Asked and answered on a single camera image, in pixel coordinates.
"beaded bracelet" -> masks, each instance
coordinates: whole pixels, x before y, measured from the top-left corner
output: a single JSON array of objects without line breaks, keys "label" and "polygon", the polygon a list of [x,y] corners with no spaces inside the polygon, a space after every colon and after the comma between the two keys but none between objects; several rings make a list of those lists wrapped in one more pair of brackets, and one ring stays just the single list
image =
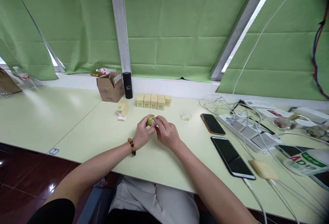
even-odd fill
[{"label": "beaded bracelet", "polygon": [[130,143],[130,146],[132,147],[132,152],[131,153],[133,154],[133,156],[136,156],[136,149],[134,147],[133,140],[128,138],[128,142]]}]

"smartphone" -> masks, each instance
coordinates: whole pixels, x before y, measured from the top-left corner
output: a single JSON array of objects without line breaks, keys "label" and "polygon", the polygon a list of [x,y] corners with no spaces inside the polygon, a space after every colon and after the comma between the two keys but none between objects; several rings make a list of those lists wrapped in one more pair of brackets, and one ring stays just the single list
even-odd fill
[{"label": "smartphone", "polygon": [[211,137],[211,140],[232,176],[251,180],[256,179],[227,138]]},{"label": "smartphone", "polygon": [[[297,155],[300,152],[304,152],[306,150],[311,149],[311,148],[298,147],[298,146],[294,147],[288,145],[277,145],[276,148],[280,150],[280,152],[288,158]],[[329,191],[329,172],[311,175],[310,178]]]},{"label": "smartphone", "polygon": [[225,135],[225,131],[220,126],[215,117],[211,114],[201,114],[201,118],[211,134]]}]

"black thermos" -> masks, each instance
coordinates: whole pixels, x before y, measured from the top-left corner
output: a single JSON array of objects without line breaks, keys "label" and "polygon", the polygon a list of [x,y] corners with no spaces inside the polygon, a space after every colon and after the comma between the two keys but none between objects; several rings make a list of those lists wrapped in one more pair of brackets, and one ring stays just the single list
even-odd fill
[{"label": "black thermos", "polygon": [[133,89],[131,86],[131,73],[124,72],[123,76],[123,84],[124,84],[124,93],[126,94],[127,99],[131,99],[133,97]]}]

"red floor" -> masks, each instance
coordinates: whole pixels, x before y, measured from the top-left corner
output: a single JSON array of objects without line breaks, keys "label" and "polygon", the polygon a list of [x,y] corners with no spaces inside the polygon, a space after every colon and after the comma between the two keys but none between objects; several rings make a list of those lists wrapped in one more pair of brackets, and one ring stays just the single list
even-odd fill
[{"label": "red floor", "polygon": [[[79,164],[50,155],[8,147],[0,151],[0,222],[26,224],[42,206],[58,183]],[[115,187],[119,175],[106,177],[107,187]],[[74,223],[91,193],[90,188],[77,206]]]}]

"left hand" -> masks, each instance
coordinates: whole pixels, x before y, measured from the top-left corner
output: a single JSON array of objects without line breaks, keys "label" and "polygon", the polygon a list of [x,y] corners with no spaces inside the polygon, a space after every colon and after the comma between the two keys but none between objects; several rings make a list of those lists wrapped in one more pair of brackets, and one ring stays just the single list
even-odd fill
[{"label": "left hand", "polygon": [[151,139],[151,136],[155,133],[154,124],[151,125],[151,129],[149,131],[146,130],[147,120],[151,116],[154,115],[153,114],[147,115],[137,124],[136,133],[133,138],[133,143],[136,150],[143,147]]}]

